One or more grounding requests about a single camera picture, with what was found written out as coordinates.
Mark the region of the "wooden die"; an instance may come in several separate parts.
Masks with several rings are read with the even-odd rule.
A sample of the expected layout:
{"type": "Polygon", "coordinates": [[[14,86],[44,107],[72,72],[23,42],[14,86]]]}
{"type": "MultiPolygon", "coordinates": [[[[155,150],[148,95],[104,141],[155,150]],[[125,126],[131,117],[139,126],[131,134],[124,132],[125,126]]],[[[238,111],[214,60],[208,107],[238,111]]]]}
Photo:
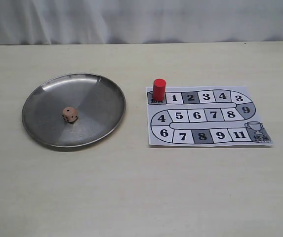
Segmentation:
{"type": "Polygon", "coordinates": [[[78,111],[74,107],[65,107],[62,111],[64,121],[73,123],[78,119],[78,111]]]}

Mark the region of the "red cylinder game piece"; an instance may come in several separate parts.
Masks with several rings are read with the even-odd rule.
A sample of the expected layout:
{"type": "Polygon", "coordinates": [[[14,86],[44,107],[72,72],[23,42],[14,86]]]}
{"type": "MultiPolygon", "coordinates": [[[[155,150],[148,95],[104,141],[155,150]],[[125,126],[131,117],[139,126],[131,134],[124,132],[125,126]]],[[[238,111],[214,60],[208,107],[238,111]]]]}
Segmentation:
{"type": "Polygon", "coordinates": [[[155,79],[153,82],[153,99],[163,101],[165,98],[166,81],[164,79],[155,79]]]}

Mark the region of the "white backdrop curtain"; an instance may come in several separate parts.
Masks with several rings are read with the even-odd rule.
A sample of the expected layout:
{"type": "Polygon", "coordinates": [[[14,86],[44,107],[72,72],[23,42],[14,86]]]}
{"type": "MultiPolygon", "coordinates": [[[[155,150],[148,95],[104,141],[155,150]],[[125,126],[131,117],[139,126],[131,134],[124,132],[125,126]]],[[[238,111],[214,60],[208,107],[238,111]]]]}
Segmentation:
{"type": "Polygon", "coordinates": [[[0,45],[283,41],[283,0],[0,0],[0,45]]]}

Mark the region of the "round stainless steel plate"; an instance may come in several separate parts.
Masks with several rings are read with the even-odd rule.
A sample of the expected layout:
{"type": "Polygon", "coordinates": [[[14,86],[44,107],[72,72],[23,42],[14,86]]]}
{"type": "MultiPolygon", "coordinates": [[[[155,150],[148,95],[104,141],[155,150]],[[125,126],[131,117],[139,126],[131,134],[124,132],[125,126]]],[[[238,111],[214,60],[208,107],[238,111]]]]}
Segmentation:
{"type": "Polygon", "coordinates": [[[110,135],[121,123],[126,99],[107,77],[71,73],[38,86],[26,99],[22,123],[39,144],[53,150],[77,150],[110,135]],[[62,111],[74,107],[78,119],[64,121],[62,111]]]}

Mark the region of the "paper number game board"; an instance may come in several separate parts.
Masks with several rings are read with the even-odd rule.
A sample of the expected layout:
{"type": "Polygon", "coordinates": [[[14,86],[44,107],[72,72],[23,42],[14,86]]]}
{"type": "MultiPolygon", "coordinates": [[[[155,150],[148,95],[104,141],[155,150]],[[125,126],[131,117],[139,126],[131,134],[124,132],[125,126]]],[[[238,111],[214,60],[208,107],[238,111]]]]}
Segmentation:
{"type": "Polygon", "coordinates": [[[271,146],[246,86],[167,87],[162,101],[146,88],[151,146],[271,146]]]}

